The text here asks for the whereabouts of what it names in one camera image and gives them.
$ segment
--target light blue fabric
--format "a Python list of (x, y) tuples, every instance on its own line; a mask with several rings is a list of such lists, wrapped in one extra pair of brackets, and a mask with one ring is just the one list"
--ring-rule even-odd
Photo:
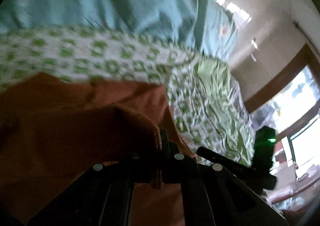
[(149, 33), (224, 61), (236, 42), (234, 21), (214, 0), (4, 0), (0, 5), (2, 33), (50, 24)]

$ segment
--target folded brown cloth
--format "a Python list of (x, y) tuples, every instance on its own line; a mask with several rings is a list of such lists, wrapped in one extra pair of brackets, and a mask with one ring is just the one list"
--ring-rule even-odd
[[(162, 128), (181, 153), (194, 157), (163, 86), (65, 84), (40, 73), (0, 95), (0, 200), (26, 224), (95, 163), (159, 151)], [(135, 192), (131, 225), (184, 225), (179, 185), (139, 185)]]

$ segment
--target white wall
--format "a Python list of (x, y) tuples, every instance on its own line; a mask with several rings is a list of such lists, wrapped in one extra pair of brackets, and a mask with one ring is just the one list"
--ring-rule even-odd
[[(309, 22), (314, 20), (303, 13), (307, 9), (300, 8), (301, 0), (299, 3), (296, 2), (298, 0), (230, 1), (252, 17), (252, 21), (240, 30), (235, 51), (228, 61), (231, 72), (240, 83), (245, 101), (274, 78), (307, 42), (292, 24), (293, 20), (301, 22), (301, 25), (304, 21), (305, 26), (309, 26)], [(309, 11), (316, 13), (311, 0), (302, 1), (307, 1)], [(320, 22), (314, 22), (313, 32), (317, 28), (320, 28)], [(250, 56), (253, 49), (251, 40), (254, 37), (259, 47), (258, 51), (253, 52), (257, 62)]]

